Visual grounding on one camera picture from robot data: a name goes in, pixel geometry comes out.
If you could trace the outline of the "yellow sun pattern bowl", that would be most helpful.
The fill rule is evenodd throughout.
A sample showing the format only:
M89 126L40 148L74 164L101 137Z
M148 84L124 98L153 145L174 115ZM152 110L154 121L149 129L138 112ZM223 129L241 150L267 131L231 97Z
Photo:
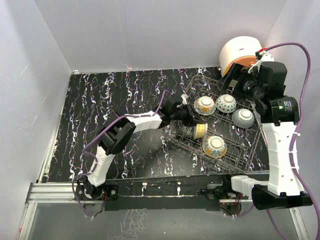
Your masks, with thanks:
M208 124L207 123L198 123L193 130L193 138L200 139L207 134Z

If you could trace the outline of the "orange flower leaf bowl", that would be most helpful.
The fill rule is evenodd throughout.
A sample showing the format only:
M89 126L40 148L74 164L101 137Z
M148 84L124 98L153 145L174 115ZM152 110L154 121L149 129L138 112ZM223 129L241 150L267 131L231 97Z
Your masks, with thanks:
M194 104L194 109L199 115L209 116L216 110L216 104L214 100L209 96L202 96L198 98Z

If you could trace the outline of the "blue wave pattern bowl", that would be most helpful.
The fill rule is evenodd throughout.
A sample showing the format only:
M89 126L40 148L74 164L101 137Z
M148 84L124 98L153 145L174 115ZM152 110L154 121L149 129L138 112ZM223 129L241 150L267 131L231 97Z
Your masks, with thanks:
M236 99L229 94L223 94L219 96L216 100L216 108L226 114L233 113L237 108Z

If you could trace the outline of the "orange blue floral bowl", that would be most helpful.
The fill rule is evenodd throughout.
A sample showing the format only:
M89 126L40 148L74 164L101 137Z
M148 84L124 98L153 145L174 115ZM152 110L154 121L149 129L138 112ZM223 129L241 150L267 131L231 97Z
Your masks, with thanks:
M220 136L212 135L204 139L202 150L205 155L219 159L227 153L227 145Z

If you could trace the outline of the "red rim grey pattern bowl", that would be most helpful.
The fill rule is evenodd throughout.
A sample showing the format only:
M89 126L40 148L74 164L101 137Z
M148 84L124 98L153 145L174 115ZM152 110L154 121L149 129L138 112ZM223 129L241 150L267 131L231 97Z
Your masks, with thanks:
M237 127L248 129L254 125L255 117L251 110L240 108L232 113L231 120Z

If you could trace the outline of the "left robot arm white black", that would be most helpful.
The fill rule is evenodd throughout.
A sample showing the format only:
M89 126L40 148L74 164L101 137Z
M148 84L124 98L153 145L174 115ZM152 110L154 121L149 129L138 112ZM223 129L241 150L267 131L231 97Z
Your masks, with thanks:
M182 94L171 96L167 100L161 99L154 110L118 115L109 126L104 127L88 144L90 147L97 142L97 149L91 169L84 177L83 192L93 200L103 195L102 185L106 182L110 165L114 157L126 148L134 133L162 129L171 121L180 121L185 127L194 128L196 139L205 136L208 124L187 102L188 97L187 94Z

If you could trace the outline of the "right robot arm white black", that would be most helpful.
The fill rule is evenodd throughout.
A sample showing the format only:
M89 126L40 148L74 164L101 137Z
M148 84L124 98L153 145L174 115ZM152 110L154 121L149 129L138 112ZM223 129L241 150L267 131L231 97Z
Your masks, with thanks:
M253 71L233 63L219 80L219 89L225 93L232 80L237 84L232 96L250 100L260 116L266 138L269 160L269 179L258 181L247 175L231 175L223 185L223 194L233 199L240 193L252 199L258 210L285 209L311 206L311 194L306 193L297 177L297 148L292 138L301 121L299 105L294 97L286 96L287 68L281 62L264 61Z

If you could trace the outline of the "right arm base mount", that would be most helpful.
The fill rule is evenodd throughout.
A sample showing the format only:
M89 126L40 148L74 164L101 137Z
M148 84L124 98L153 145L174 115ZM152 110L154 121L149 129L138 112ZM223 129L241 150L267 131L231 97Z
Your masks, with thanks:
M218 200L220 210L226 216L242 217L250 213L254 207L251 201L246 202L248 198L245 195L232 190L228 183L222 185L210 183L198 194L208 200Z

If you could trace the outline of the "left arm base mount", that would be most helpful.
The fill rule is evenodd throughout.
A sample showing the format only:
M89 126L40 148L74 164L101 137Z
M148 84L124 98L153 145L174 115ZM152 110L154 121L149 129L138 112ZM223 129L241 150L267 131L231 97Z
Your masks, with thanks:
M80 202L99 201L102 211L119 210L120 188L117 184L92 185L87 179L77 180L75 195Z

